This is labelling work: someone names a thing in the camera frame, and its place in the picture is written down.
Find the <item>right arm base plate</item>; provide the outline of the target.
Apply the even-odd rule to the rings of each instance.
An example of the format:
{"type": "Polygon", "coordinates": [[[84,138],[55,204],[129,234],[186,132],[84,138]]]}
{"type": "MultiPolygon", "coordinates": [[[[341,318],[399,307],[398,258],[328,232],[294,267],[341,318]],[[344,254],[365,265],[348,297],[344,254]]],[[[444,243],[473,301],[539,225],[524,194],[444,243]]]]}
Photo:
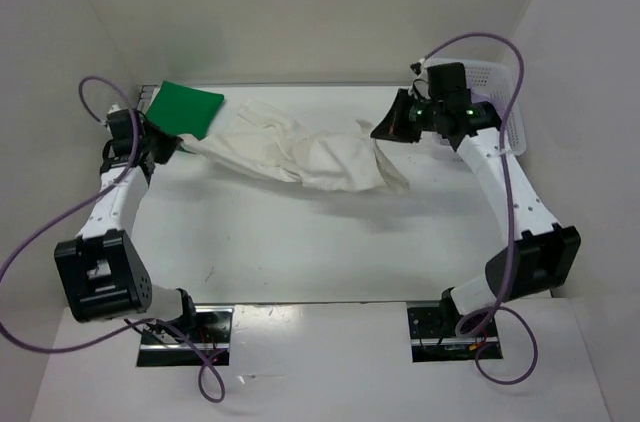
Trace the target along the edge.
{"type": "Polygon", "coordinates": [[[478,351],[480,360],[503,358],[494,322],[476,338],[458,338],[436,302],[408,303],[406,312],[414,363],[473,361],[478,351]]]}

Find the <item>white plastic basket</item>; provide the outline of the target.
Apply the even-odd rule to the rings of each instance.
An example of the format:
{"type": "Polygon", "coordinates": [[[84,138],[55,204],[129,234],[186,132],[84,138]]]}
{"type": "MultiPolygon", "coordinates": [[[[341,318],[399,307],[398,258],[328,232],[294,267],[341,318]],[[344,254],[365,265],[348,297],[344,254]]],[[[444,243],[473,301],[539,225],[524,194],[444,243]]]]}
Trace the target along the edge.
{"type": "MultiPolygon", "coordinates": [[[[503,117],[513,95],[517,75],[509,67],[500,63],[436,57],[423,63],[421,77],[426,78],[427,67],[453,62],[460,62],[465,66],[467,86],[473,95],[486,96],[503,117]]],[[[506,138],[516,156],[526,151],[524,123],[518,101],[514,103],[507,121],[506,138]]]]}

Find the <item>green t shirt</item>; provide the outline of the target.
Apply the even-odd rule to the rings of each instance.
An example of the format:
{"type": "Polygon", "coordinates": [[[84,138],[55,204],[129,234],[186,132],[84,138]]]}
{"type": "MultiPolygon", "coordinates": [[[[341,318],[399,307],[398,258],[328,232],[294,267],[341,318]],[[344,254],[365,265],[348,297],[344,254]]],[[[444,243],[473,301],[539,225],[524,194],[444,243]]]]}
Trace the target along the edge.
{"type": "Polygon", "coordinates": [[[182,135],[202,140],[224,104],[223,94],[163,81],[145,113],[145,128],[160,142],[182,135]]]}

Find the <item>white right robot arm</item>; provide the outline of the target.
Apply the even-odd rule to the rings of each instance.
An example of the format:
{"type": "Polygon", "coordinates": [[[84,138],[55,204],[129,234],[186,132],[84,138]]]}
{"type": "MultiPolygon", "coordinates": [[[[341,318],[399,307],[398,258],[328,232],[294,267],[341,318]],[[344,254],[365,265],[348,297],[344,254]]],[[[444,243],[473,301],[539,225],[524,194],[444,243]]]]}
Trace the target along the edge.
{"type": "Polygon", "coordinates": [[[498,221],[504,249],[481,275],[446,290],[439,324],[450,335],[475,335],[498,306],[562,286],[581,244],[544,206],[501,132],[501,118],[488,101],[468,89],[441,100],[419,100],[399,89],[389,112],[373,129],[374,139],[416,143],[435,132],[476,177],[498,221]]]}

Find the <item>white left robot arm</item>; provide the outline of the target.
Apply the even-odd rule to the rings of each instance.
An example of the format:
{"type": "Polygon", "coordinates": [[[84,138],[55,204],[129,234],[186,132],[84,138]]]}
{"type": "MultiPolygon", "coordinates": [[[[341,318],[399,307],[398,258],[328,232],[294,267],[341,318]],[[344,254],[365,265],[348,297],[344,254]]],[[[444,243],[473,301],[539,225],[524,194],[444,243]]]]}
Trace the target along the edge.
{"type": "Polygon", "coordinates": [[[165,331],[177,341],[197,335],[200,318],[192,298],[184,289],[154,285],[130,238],[155,166],[166,163],[179,142],[149,122],[141,125],[138,136],[112,131],[101,166],[101,184],[110,191],[96,203],[76,237],[54,250],[76,321],[147,316],[164,321],[165,331]]]}

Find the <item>white t shirt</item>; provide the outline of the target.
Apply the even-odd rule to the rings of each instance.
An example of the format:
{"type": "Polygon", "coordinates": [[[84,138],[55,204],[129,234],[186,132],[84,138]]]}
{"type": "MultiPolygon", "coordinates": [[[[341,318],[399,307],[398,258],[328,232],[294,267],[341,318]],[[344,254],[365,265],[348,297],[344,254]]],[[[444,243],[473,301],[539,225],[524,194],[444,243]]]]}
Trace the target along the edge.
{"type": "Polygon", "coordinates": [[[188,152],[254,179],[327,192],[408,191],[408,179],[369,136],[372,124],[357,124],[357,132],[313,132],[268,104],[250,101],[225,131],[201,140],[179,138],[188,152]]]}

